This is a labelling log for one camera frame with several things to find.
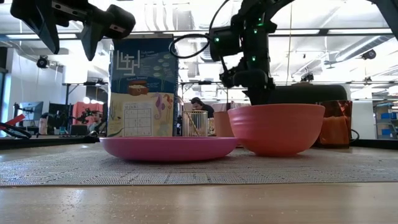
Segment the person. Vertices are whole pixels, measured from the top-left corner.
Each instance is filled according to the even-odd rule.
[[[92,131],[96,131],[95,127],[102,123],[102,114],[100,112],[93,112],[93,121],[94,122],[92,124],[87,126],[89,133]]]
[[[199,97],[195,97],[191,100],[193,110],[207,111],[207,118],[214,117],[214,109],[210,105],[204,104]]]

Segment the treasure chest illustration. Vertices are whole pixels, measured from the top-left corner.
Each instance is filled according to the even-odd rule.
[[[147,82],[145,80],[137,80],[129,82],[128,92],[132,96],[148,94]]]

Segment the desk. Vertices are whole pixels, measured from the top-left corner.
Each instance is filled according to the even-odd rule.
[[[0,151],[0,159],[81,147]],[[337,151],[398,159],[398,151]],[[18,187],[0,189],[0,223],[397,223],[397,189],[398,183]]]

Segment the ceiling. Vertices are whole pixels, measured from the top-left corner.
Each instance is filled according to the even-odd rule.
[[[10,0],[0,4],[0,34],[29,33],[30,29],[9,14]],[[110,4],[121,6],[136,17],[134,31],[154,30],[206,30],[214,12],[223,0],[134,0],[111,1],[89,0],[101,9]],[[219,13],[215,26],[227,26],[231,16],[240,8],[241,1],[231,0]],[[378,8],[365,0],[296,0],[281,9],[272,19],[278,29],[320,29],[320,28],[380,28],[387,27]],[[69,27],[59,27],[59,32],[79,32],[82,25],[72,22]],[[177,44],[179,54],[194,53],[203,46],[205,40],[183,40]],[[108,77],[108,62],[111,41],[103,40],[99,44],[97,56],[92,62],[85,58],[79,40],[61,40],[60,55],[52,55],[41,41],[9,42],[13,47],[22,49],[26,57],[36,58],[47,54],[50,60],[63,65],[87,65],[92,77]],[[374,49],[374,60],[357,59],[367,51]],[[299,81],[300,77],[312,72],[315,81],[350,81],[363,80],[373,76],[375,80],[395,80],[395,61],[398,42],[395,38],[378,39],[365,36],[339,37],[270,37],[271,74],[277,82]],[[235,66],[241,55],[226,58],[227,66]],[[221,65],[205,63],[208,54],[180,61],[182,81],[218,80]],[[339,63],[324,65],[325,61]],[[191,95],[197,95],[195,88]]]

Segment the pink plate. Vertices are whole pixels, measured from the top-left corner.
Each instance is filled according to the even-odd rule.
[[[236,138],[126,137],[100,138],[112,156],[135,161],[183,162],[217,159],[228,155]]]

